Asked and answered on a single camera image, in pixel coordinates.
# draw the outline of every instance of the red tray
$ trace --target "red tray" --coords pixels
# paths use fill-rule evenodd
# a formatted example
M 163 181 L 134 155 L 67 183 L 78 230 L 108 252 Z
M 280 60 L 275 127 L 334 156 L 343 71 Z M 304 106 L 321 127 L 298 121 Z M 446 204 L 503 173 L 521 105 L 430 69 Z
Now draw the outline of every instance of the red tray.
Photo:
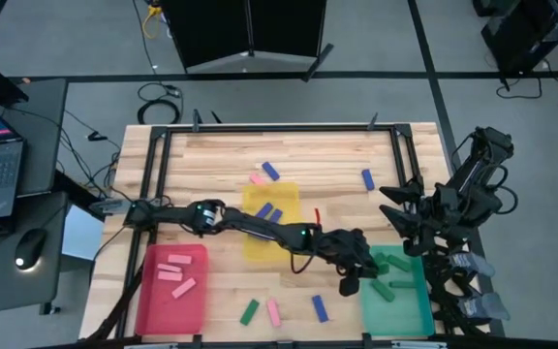
M 182 268 L 182 281 L 159 280 L 157 266 L 166 264 L 170 254 L 193 257 Z M 171 295 L 181 283 L 193 277 L 196 285 L 177 300 Z M 202 331 L 208 277 L 208 253 L 200 244 L 151 245 L 145 253 L 143 280 L 135 333 L 195 334 Z

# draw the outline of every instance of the blue block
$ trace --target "blue block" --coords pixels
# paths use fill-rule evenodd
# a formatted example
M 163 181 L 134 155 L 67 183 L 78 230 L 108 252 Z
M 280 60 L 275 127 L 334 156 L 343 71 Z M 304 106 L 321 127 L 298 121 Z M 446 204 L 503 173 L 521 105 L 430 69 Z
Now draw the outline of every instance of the blue block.
M 374 185 L 374 178 L 372 178 L 372 173 L 369 172 L 369 170 L 363 170 L 361 174 L 363 175 L 363 180 L 365 181 L 365 188 L 367 188 L 367 190 L 376 189 L 376 186 Z
M 281 209 L 275 209 L 275 211 L 272 212 L 272 214 L 270 215 L 270 218 L 268 218 L 268 220 L 271 221 L 272 223 L 277 223 L 277 222 L 279 222 L 279 219 L 281 218 L 282 214 L 283 214 L 283 211 Z
M 272 178 L 272 180 L 279 179 L 279 174 L 275 171 L 275 169 L 272 167 L 272 165 L 270 165 L 269 162 L 266 161 L 265 163 L 263 163 L 262 168 L 263 168 L 264 171 L 266 171 L 268 176 L 270 176 L 270 178 Z
M 321 323 L 328 321 L 328 315 L 326 315 L 325 304 L 322 302 L 322 297 L 314 296 L 311 298 L 311 301 L 314 302 L 314 307 L 318 313 L 318 320 L 320 320 Z
M 271 211 L 272 211 L 272 204 L 266 203 L 266 205 L 264 205 L 262 209 L 260 209 L 260 211 L 256 213 L 256 217 L 266 218 Z

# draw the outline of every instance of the green tray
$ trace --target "green tray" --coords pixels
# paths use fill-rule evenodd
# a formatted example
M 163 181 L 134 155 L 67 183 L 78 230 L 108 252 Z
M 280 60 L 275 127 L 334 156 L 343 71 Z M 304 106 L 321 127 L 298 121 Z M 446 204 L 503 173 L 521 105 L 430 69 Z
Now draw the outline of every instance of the green tray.
M 428 336 L 434 334 L 432 309 L 427 296 L 421 257 L 404 255 L 402 246 L 372 246 L 370 253 L 393 254 L 410 261 L 412 270 L 406 272 L 394 266 L 378 279 L 386 286 L 390 281 L 413 281 L 415 289 L 389 288 L 395 294 L 393 302 L 385 301 L 370 285 L 371 279 L 360 279 L 360 303 L 365 330 L 372 335 Z

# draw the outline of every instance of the wooden block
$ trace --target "wooden block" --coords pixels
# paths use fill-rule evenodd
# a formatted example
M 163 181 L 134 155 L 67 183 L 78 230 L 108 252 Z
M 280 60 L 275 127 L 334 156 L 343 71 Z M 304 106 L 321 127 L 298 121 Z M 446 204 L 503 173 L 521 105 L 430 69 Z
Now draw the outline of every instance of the wooden block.
M 191 262 L 193 261 L 193 257 L 183 255 L 170 255 L 167 261 L 169 263 L 191 264 Z
M 159 263 L 159 265 L 156 267 L 159 270 L 166 270 L 166 271 L 173 271 L 173 272 L 182 272 L 182 268 L 181 267 L 176 267 L 176 266 L 170 266 L 170 265 L 166 265 L 166 264 L 162 264 Z
M 258 174 L 255 174 L 255 173 L 250 174 L 249 179 L 251 180 L 252 183 L 257 184 L 257 185 L 264 185 L 265 184 L 264 180 Z
M 279 174 L 277 173 L 277 171 L 272 167 L 272 165 L 270 165 L 269 162 L 265 162 L 262 164 L 262 168 L 264 171 L 266 171 L 266 173 L 268 174 L 268 176 L 270 178 L 272 178 L 272 180 L 277 180 L 279 179 Z
M 283 211 L 281 209 L 275 209 L 270 215 L 270 218 L 268 218 L 268 220 L 271 221 L 272 223 L 277 223 L 279 222 L 279 219 L 281 219 L 282 215 L 283 215 Z
M 322 302 L 322 297 L 314 296 L 311 299 L 316 308 L 316 313 L 318 314 L 318 320 L 323 323 L 328 321 L 328 315 L 326 314 L 325 304 Z
M 378 275 L 386 275 L 389 271 L 390 270 L 387 263 L 378 265 Z
M 372 177 L 372 173 L 369 170 L 361 171 L 363 176 L 363 181 L 365 182 L 365 188 L 367 191 L 371 191 L 376 189 L 376 185 L 374 185 L 374 178 Z
M 279 317 L 279 309 L 277 308 L 277 301 L 275 299 L 270 299 L 266 303 L 268 307 L 268 315 L 270 315 L 270 322 L 273 327 L 281 326 L 281 318 Z
M 372 280 L 371 285 L 374 288 L 374 290 L 376 290 L 376 292 L 378 292 L 378 294 L 383 296 L 383 298 L 385 300 L 387 300 L 389 302 L 395 300 L 395 294 L 393 294 L 391 292 L 391 290 L 388 289 L 387 286 L 385 286 L 384 283 L 378 281 L 377 279 L 374 279 L 374 280 Z
M 403 259 L 395 256 L 395 255 L 388 255 L 387 257 L 387 262 L 396 267 L 396 268 L 400 268 L 406 272 L 409 272 L 412 268 L 411 268 L 411 264 L 404 261 Z
M 377 266 L 386 264 L 387 256 L 383 252 L 376 253 L 376 256 L 374 256 L 374 262 L 376 262 Z
M 256 217 L 266 218 L 271 211 L 272 211 L 272 204 L 266 203 L 262 208 L 260 208 L 258 213 L 256 213 Z
M 240 324 L 242 324 L 244 326 L 249 325 L 249 323 L 251 322 L 251 319 L 253 318 L 253 315 L 258 310 L 259 305 L 260 305 L 260 303 L 258 301 L 251 300 L 249 302 L 249 305 L 247 306 L 247 309 L 242 314 L 242 317 L 240 317 Z
M 182 273 L 171 271 L 159 271 L 159 280 L 182 281 Z
M 390 281 L 388 287 L 391 288 L 415 288 L 413 281 Z
M 182 285 L 178 286 L 178 288 L 173 290 L 173 292 L 171 292 L 171 295 L 175 299 L 179 299 L 182 295 L 184 295 L 190 289 L 192 289 L 193 286 L 195 286 L 195 279 L 193 279 L 193 277 L 190 277 L 188 280 L 184 281 L 184 283 L 182 283 Z

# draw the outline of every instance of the pink block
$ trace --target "pink block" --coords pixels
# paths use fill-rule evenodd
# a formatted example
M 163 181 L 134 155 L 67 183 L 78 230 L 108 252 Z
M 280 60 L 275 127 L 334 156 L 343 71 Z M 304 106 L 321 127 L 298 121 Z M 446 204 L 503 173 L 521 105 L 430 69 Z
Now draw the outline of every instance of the pink block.
M 182 281 L 182 274 L 179 272 L 159 271 L 159 280 Z
M 187 291 L 189 291 L 190 289 L 192 289 L 193 286 L 195 286 L 195 279 L 193 279 L 193 277 L 189 277 L 189 279 L 186 280 L 186 281 L 184 281 L 184 283 L 182 283 L 182 285 L 178 286 L 178 288 L 176 288 L 175 290 L 173 290 L 173 292 L 171 292 L 171 295 L 172 295 L 175 299 L 178 299 L 178 298 L 180 298 L 182 295 L 184 295 L 185 293 L 187 293 Z
M 268 307 L 268 315 L 270 315 L 270 322 L 273 327 L 281 326 L 281 318 L 279 317 L 279 309 L 277 308 L 277 301 L 275 299 L 270 299 L 266 303 Z
M 157 266 L 157 268 L 159 270 L 167 270 L 167 271 L 173 271 L 173 272 L 182 272 L 182 268 L 181 267 L 176 267 L 176 266 L 170 266 L 170 265 L 164 265 L 164 264 L 159 264 Z
M 249 179 L 251 179 L 254 184 L 264 185 L 264 180 L 258 174 L 249 175 Z
M 191 256 L 182 256 L 182 255 L 170 255 L 167 259 L 169 263 L 178 263 L 178 264 L 191 264 L 193 258 Z

